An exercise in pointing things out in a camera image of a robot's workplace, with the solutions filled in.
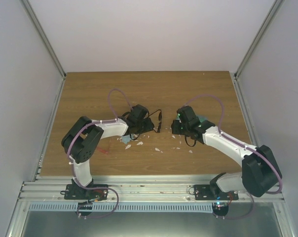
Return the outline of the light blue cleaning cloth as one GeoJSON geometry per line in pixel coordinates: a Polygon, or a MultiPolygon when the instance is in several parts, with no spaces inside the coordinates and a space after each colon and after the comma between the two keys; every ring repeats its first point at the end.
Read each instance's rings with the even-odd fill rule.
{"type": "Polygon", "coordinates": [[[204,122],[204,121],[208,120],[205,116],[198,115],[197,117],[199,118],[200,122],[204,122]]]}

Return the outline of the green glasses case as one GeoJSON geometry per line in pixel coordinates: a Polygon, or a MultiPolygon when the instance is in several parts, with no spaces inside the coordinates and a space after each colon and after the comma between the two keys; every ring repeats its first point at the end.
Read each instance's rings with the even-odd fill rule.
{"type": "Polygon", "coordinates": [[[206,116],[203,115],[197,115],[197,117],[199,118],[200,122],[203,122],[208,119],[206,116]]]}

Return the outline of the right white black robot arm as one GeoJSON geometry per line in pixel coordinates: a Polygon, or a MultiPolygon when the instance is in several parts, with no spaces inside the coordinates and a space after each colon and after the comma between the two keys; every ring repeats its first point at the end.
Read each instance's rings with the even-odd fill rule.
{"type": "Polygon", "coordinates": [[[221,173],[210,181],[210,196],[220,200],[232,191],[246,191],[255,197],[282,191],[282,174],[270,147],[256,147],[223,132],[214,123],[203,120],[190,106],[177,110],[173,134],[191,138],[195,143],[210,146],[234,160],[241,171],[221,173]]]}

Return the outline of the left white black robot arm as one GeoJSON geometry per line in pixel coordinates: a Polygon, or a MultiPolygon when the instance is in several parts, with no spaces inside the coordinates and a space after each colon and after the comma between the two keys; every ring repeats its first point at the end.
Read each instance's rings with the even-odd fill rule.
{"type": "Polygon", "coordinates": [[[72,167],[72,184],[67,190],[81,199],[88,199],[96,188],[90,173],[90,158],[100,140],[112,137],[141,135],[154,131],[149,111],[142,105],[136,105],[129,112],[110,120],[92,120],[81,116],[61,141],[61,146],[72,167]]]}

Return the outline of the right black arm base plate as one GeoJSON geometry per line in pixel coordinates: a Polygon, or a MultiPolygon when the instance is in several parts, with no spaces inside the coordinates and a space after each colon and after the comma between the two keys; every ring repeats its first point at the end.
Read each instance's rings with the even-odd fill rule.
{"type": "Polygon", "coordinates": [[[193,195],[195,200],[231,201],[239,200],[238,193],[223,192],[212,185],[193,185],[188,187],[187,192],[193,195]]]}

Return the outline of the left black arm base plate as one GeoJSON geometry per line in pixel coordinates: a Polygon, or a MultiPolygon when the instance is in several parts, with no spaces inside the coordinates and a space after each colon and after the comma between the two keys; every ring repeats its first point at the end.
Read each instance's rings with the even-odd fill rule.
{"type": "Polygon", "coordinates": [[[80,187],[78,184],[68,184],[66,189],[61,191],[60,194],[64,196],[66,200],[106,200],[108,185],[96,185],[90,184],[89,188],[93,190],[87,190],[80,187]]]}

